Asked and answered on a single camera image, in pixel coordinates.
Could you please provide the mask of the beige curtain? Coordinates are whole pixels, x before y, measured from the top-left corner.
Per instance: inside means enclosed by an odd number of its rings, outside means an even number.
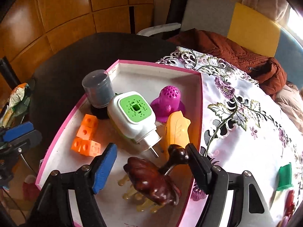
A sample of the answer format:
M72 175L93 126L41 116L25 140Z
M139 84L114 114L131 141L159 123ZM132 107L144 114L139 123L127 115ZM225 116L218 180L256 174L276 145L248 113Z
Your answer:
M287 25L291 8L287 0L242 0L241 3L283 27Z

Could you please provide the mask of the brown wooden massage comb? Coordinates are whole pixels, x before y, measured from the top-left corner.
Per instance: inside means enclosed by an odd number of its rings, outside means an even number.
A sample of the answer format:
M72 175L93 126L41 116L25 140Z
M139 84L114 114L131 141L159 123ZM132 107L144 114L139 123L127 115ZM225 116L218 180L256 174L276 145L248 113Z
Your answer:
M187 165L189 155L184 147L176 144L169 146L168 153L168 161L160 168L147 159L137 157L130 157L124 165L126 175L118 181L118 185L131 182L130 188L122 196L124 200L132 197L136 200L145 199L144 203L137 205L138 212L150 207L150 212L156 213L166 205L179 203L181 191L169 173L175 166Z

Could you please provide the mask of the white green plug-in device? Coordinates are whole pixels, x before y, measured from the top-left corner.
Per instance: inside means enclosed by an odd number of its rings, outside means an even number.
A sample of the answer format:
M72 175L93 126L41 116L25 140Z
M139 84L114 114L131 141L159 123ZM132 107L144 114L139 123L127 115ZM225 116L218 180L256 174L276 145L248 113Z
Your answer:
M156 115L146 99L136 91L115 95L107 106L113 126L138 153L151 151L162 139L157 133Z

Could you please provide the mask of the green plastic funnel piece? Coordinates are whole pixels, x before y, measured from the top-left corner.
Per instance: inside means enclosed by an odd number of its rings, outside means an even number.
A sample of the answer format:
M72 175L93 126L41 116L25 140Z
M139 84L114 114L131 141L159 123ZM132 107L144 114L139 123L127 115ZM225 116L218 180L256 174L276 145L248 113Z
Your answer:
M283 191L290 187L293 187L292 184L292 165L288 163L285 166L281 166L278 171L278 184L277 191Z

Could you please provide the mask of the orange white snack bag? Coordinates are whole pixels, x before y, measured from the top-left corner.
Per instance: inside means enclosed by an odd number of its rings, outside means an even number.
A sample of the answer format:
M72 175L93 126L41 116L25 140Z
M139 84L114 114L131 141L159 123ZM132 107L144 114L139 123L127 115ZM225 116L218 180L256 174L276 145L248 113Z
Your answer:
M15 87L8 102L1 109L1 127L8 128L14 120L27 112L31 101L31 89L28 83Z

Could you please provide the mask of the pinkish grey blanket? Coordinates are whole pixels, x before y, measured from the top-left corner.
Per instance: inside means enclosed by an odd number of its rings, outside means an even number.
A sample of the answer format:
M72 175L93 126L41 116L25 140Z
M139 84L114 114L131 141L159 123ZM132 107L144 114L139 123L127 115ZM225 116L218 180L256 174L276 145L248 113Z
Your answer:
M303 101L302 89L292 82L286 82L283 88L276 94L275 102L280 106L283 112L295 124L299 132L303 130Z

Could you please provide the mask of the magenta perforated suction toy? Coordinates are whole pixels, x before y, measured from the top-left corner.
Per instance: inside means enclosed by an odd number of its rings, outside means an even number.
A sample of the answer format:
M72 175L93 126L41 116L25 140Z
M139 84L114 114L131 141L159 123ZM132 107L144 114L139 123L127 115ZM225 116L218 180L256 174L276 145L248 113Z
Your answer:
M156 115L156 121L162 123L166 123L168 117L174 112L186 113L185 106L181 101L181 92L175 86L164 87L150 106Z

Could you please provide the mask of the rust brown quilted jacket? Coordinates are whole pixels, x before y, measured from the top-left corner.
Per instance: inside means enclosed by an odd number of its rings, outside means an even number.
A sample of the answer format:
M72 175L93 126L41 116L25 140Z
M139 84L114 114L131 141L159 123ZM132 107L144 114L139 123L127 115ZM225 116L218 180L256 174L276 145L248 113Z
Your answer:
M257 80L273 100L287 82L287 74L277 59L254 53L215 32L191 29L167 41L227 61Z

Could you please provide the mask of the orange yellow plastic case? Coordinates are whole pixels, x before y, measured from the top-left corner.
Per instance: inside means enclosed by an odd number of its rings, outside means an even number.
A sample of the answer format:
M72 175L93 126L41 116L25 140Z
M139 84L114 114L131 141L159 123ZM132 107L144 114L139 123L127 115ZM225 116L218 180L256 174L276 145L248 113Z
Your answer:
M163 150L165 158L169 158L168 149L171 144L183 148L190 143L188 127L191 121L183 116L182 111L173 112L167 119L164 130Z

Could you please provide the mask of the grey yellow blue sofa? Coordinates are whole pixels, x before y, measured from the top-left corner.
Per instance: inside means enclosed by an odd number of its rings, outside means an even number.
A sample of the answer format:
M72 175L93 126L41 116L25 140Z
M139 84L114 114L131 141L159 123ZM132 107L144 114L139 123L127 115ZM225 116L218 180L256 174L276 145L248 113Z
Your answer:
M288 81L302 88L302 45L263 14L231 0L187 0L181 31L215 32L261 55L276 58Z

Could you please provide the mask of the floral embroidered white tablecloth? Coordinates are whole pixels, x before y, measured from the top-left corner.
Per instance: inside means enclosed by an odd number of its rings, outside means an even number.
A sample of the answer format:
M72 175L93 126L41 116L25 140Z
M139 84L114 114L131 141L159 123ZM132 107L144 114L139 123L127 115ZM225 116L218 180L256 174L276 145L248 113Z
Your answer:
M302 135L258 81L227 61L183 47L161 64L199 72L202 76L202 147L227 172L250 171L275 224L284 214L287 190L274 192L276 176L292 167L296 207L302 202Z

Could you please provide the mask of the orange linking cubes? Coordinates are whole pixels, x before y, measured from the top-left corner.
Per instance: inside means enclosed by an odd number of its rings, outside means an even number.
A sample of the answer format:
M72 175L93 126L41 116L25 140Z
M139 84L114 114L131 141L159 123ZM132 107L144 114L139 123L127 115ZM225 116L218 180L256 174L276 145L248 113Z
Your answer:
M101 155L101 145L93 140L97 127L97 117L85 114L70 149L84 156Z

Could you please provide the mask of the black spool clear cover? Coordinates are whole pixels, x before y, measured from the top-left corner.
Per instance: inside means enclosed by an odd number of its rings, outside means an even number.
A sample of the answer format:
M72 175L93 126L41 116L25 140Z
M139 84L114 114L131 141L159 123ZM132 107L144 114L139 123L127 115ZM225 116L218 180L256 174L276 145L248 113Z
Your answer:
M90 102L90 110L98 119L108 119L107 106L115 96L106 70L95 70L82 80L82 86Z

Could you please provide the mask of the red metallic capsule case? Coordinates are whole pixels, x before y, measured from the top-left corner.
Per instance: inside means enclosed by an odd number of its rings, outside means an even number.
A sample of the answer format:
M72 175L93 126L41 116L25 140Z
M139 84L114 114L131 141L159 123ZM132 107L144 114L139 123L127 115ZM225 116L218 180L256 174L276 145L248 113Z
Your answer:
M288 217L290 219L293 216L295 210L295 203L294 203L294 190L288 191L286 202L284 205L284 217Z

